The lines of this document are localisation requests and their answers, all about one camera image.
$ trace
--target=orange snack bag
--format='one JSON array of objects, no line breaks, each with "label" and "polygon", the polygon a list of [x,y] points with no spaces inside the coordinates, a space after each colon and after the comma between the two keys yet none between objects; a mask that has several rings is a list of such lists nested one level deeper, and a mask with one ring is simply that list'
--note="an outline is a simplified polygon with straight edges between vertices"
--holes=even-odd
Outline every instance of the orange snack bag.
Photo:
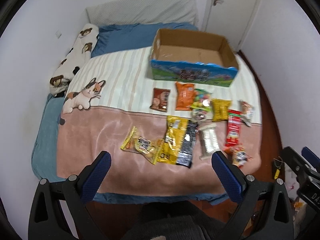
[{"label": "orange snack bag", "polygon": [[177,86],[177,111],[191,111],[190,108],[195,98],[194,84],[181,84],[176,82]]}]

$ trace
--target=wall socket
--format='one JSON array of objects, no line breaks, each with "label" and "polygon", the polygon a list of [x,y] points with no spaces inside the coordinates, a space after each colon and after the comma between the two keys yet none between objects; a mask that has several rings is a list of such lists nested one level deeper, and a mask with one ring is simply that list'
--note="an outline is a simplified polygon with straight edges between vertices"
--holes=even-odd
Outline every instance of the wall socket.
[{"label": "wall socket", "polygon": [[57,32],[56,32],[56,37],[57,37],[57,39],[60,38],[61,35],[62,35],[61,31],[57,30]]}]

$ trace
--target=blue bedding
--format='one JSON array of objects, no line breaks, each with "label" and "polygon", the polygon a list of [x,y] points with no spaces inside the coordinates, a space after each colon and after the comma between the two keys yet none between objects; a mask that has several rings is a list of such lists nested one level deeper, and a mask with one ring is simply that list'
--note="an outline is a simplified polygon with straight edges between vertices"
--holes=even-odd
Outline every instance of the blue bedding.
[{"label": "blue bedding", "polygon": [[[188,23],[152,24],[152,25],[108,25],[100,28],[99,40],[92,52],[92,57],[114,51],[138,49],[151,46],[156,31],[159,28],[180,28],[196,30]],[[54,98],[48,95],[44,108],[38,136],[32,153],[31,166],[34,174],[39,178],[47,178],[50,182],[63,181],[57,176],[56,151],[58,138],[58,118],[62,110],[64,98]],[[151,202],[172,203],[182,200],[207,200],[212,205],[223,202],[227,194],[194,194],[185,196],[133,196],[115,193],[97,193],[95,201],[112,204],[141,204]]]}]

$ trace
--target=white wall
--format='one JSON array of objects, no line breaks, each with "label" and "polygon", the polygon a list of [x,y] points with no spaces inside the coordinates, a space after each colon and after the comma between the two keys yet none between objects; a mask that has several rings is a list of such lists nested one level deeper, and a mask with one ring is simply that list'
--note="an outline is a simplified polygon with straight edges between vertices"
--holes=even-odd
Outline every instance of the white wall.
[{"label": "white wall", "polygon": [[261,0],[242,51],[270,99],[283,146],[320,156],[320,35],[295,0]]},{"label": "white wall", "polygon": [[[27,0],[0,38],[0,196],[9,221],[27,239],[38,180],[31,153],[48,81],[86,23],[84,8],[108,0]],[[197,0],[199,26],[206,0]],[[57,30],[62,36],[55,37]]]}]

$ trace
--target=white door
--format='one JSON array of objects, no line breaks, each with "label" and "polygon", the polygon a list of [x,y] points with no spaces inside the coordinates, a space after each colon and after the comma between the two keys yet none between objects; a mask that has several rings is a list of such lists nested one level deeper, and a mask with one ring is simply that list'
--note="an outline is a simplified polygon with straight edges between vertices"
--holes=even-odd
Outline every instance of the white door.
[{"label": "white door", "polygon": [[238,49],[257,0],[208,0],[204,30],[225,36]]}]

